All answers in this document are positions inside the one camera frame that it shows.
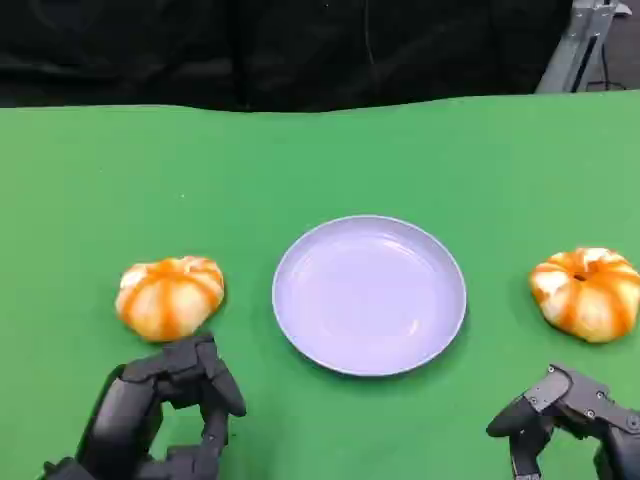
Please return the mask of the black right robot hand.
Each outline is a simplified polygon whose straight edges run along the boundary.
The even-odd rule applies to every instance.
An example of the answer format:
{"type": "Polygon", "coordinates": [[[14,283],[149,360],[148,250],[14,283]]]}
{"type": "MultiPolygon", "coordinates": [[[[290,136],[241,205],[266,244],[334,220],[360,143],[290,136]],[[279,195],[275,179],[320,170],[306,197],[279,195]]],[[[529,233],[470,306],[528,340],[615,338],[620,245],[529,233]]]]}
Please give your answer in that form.
{"type": "Polygon", "coordinates": [[[538,456],[557,429],[600,442],[594,454],[598,478],[639,477],[639,412],[616,403],[607,385],[559,364],[504,407],[486,433],[509,441],[514,479],[541,479],[538,456]]]}

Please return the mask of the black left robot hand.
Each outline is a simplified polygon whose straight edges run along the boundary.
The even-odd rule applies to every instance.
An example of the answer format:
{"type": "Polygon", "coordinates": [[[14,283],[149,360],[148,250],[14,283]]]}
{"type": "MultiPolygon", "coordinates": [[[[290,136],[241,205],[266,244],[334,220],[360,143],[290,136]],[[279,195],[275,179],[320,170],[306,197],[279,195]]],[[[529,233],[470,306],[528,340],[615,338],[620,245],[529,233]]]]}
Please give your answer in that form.
{"type": "Polygon", "coordinates": [[[210,334],[166,344],[116,367],[107,377],[77,451],[43,467],[45,479],[215,479],[229,439],[229,419],[247,413],[240,389],[210,334]],[[197,406],[201,439],[150,453],[163,404],[197,406]]]}

